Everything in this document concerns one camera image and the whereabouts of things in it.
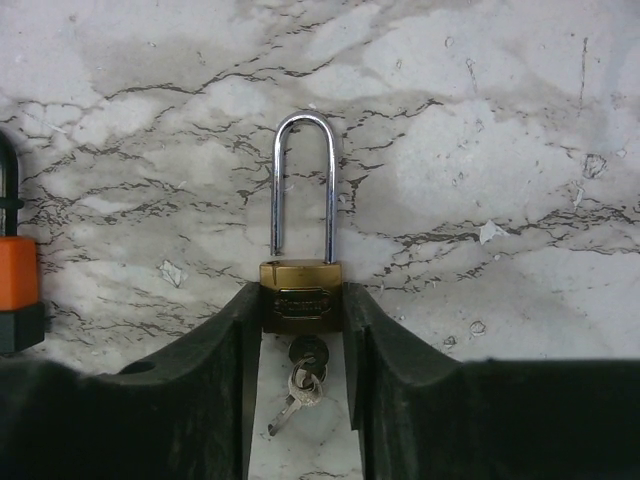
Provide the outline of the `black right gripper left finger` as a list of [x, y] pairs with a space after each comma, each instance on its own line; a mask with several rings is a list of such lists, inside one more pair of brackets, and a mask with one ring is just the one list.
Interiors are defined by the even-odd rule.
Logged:
[[1, 365], [5, 479], [244, 479], [260, 354], [260, 288], [115, 374]]

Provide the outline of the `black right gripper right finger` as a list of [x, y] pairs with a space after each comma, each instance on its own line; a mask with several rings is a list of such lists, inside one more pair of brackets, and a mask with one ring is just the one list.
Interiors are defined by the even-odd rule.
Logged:
[[343, 287], [351, 425], [368, 479], [635, 479], [635, 360], [459, 362]]

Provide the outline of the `silver keys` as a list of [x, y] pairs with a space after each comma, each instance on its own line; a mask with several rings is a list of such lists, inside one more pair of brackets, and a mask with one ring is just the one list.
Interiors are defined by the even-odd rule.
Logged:
[[293, 368], [288, 377], [285, 407], [268, 425], [268, 433], [275, 436], [300, 409], [317, 406], [324, 397], [323, 383], [328, 373], [329, 348], [317, 335], [296, 337], [289, 347]]

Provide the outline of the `brass long-shackle padlock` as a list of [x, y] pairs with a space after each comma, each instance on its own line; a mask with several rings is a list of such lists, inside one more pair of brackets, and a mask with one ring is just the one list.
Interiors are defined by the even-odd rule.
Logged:
[[[285, 149], [292, 129], [302, 123], [318, 127], [327, 149], [325, 239], [322, 260], [281, 260], [284, 233]], [[314, 111], [290, 114], [278, 126], [273, 142], [271, 179], [272, 259], [260, 265], [260, 287], [266, 308], [262, 328], [280, 335], [333, 333], [342, 330], [342, 266], [337, 262], [337, 184], [339, 148], [327, 118]]]

